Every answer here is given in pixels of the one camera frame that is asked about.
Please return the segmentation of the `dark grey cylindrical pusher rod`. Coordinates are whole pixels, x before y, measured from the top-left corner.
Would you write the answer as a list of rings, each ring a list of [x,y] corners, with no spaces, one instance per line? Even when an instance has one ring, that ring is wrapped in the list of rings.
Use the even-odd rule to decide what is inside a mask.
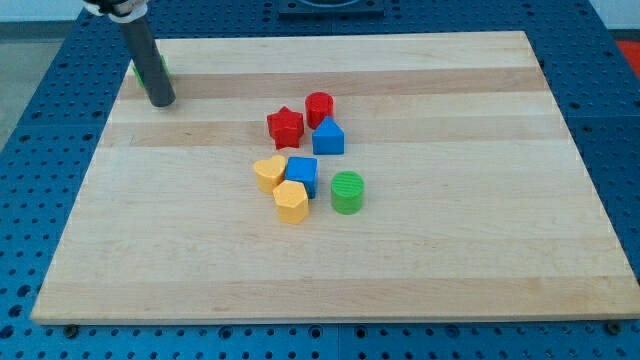
[[[159,108],[171,105],[175,93],[147,18],[119,27],[150,103]]]

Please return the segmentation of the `white black rod mount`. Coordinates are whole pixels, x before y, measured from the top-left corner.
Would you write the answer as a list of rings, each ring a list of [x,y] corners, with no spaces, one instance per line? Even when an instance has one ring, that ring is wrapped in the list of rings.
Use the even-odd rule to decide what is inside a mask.
[[[147,0],[83,0],[84,8],[95,16],[108,16],[113,22],[127,24],[145,16]]]

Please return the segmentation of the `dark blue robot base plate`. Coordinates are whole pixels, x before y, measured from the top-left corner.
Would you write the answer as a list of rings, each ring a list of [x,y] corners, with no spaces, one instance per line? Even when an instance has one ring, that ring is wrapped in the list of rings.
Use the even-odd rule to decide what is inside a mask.
[[[384,0],[276,0],[279,18],[383,16]]]

